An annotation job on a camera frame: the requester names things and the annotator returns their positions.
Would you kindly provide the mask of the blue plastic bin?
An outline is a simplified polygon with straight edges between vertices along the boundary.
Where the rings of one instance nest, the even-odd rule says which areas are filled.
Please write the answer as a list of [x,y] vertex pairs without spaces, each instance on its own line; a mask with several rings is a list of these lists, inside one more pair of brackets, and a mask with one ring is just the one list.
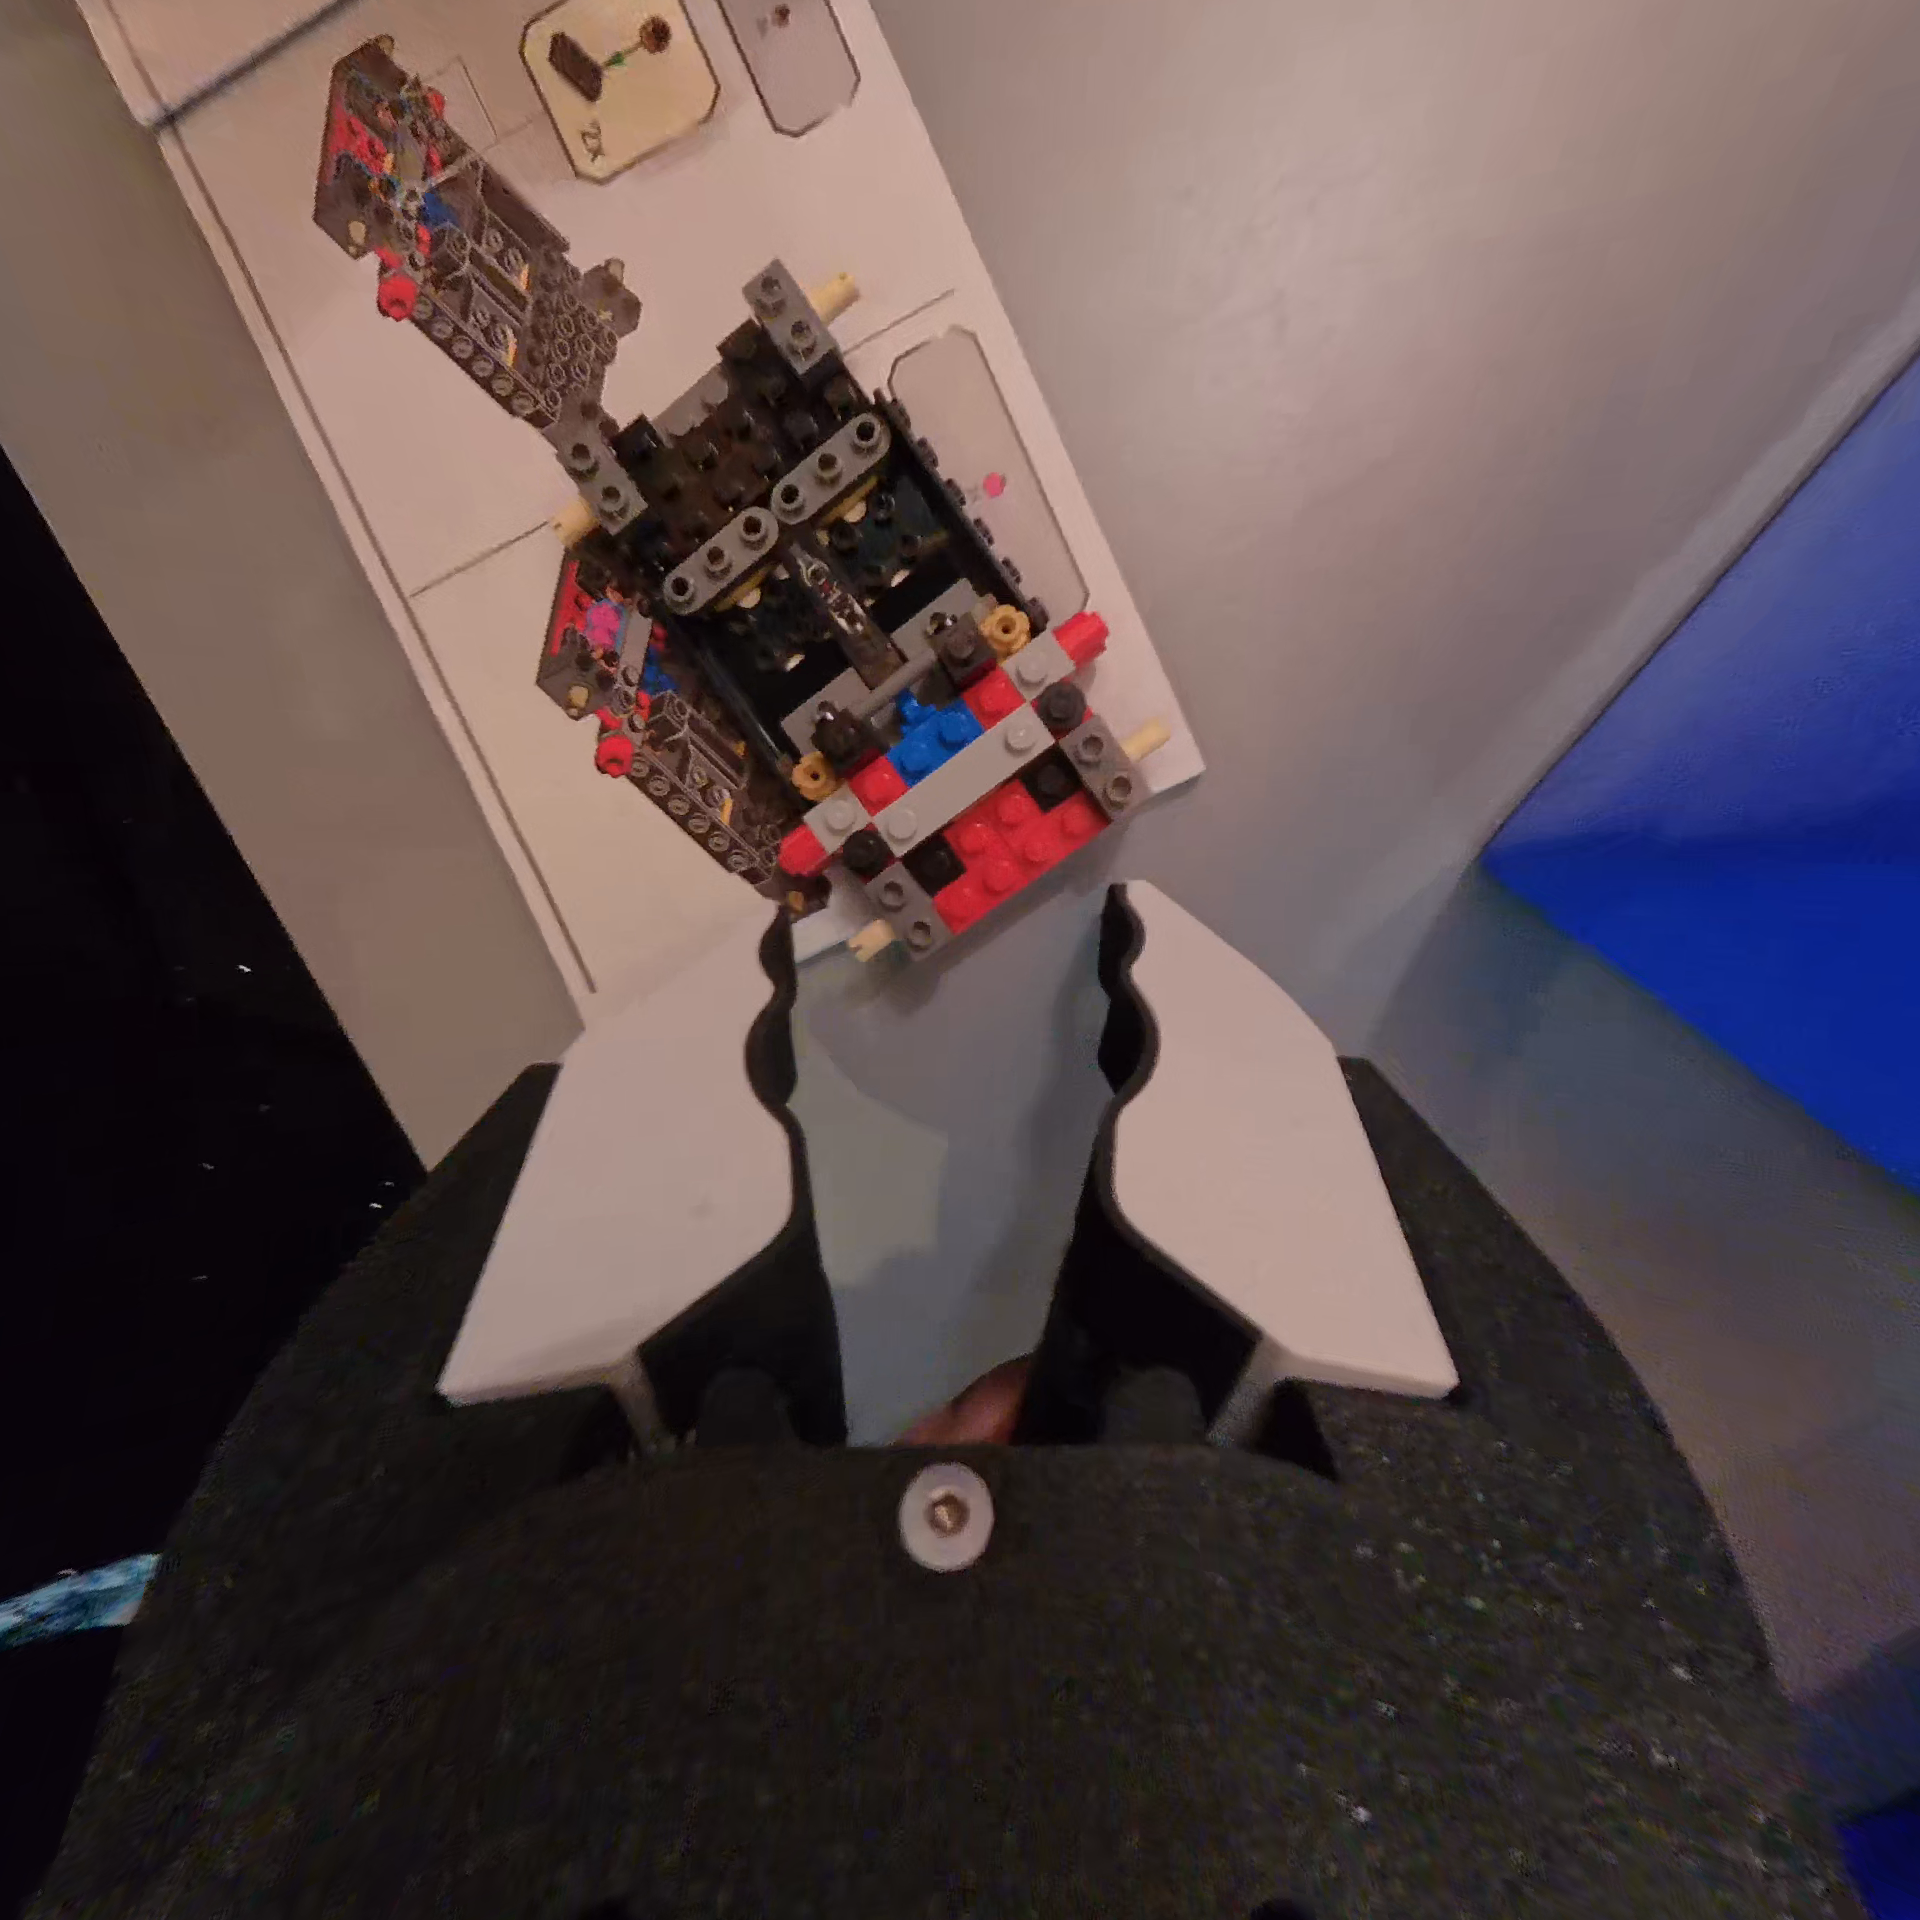
[[1916,1188],[1916,364],[1478,861]]

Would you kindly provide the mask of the lego instruction booklet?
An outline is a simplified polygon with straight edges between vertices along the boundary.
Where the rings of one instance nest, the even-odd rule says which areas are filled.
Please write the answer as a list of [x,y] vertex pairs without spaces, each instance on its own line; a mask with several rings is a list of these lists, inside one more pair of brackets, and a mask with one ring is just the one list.
[[1091,699],[1204,758],[873,5],[82,5],[593,1017],[770,898],[537,682],[582,496],[548,390],[673,417],[772,260],[903,404]]

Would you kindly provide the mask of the black and red lego model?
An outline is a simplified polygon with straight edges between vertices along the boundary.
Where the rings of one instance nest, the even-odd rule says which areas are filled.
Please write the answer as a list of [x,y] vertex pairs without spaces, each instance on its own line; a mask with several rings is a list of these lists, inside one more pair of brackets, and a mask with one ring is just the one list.
[[1171,732],[1095,709],[1108,621],[1045,610],[782,260],[743,301],[673,417],[548,390],[588,525],[537,682],[788,920],[922,960],[1138,811]]

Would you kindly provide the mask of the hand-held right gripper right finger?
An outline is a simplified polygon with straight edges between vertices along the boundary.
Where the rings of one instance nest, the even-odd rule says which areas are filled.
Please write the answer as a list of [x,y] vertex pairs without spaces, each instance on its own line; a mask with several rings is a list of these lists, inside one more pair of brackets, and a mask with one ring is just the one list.
[[1458,1370],[1333,1043],[1159,886],[1100,914],[1098,1121],[1035,1356],[1035,1443],[1323,1450],[1307,1392]]

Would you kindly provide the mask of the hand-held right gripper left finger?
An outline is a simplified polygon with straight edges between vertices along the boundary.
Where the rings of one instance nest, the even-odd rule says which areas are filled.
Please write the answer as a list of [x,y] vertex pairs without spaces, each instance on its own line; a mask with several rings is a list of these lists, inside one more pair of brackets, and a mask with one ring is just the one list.
[[793,1113],[793,929],[772,912],[564,1053],[439,1374],[450,1406],[595,1390],[635,1450],[687,1445],[709,1386],[762,1377],[844,1448],[844,1356]]

